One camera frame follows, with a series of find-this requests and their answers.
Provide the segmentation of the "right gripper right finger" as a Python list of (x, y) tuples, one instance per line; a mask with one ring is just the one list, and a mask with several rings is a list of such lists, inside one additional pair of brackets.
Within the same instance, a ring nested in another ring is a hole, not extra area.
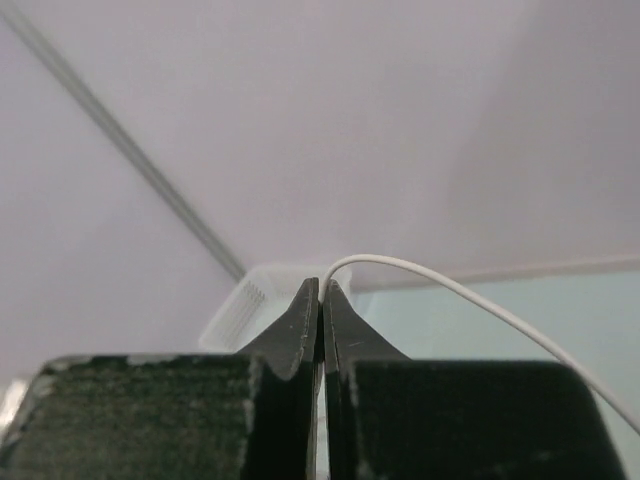
[(333, 479), (621, 479), (579, 376), (549, 361), (411, 359), (336, 281), (322, 326)]

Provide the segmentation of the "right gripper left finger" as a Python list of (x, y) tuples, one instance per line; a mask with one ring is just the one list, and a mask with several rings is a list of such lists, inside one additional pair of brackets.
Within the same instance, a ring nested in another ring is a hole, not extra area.
[(311, 479), (319, 282), (233, 354), (45, 363), (1, 442), (5, 479)]

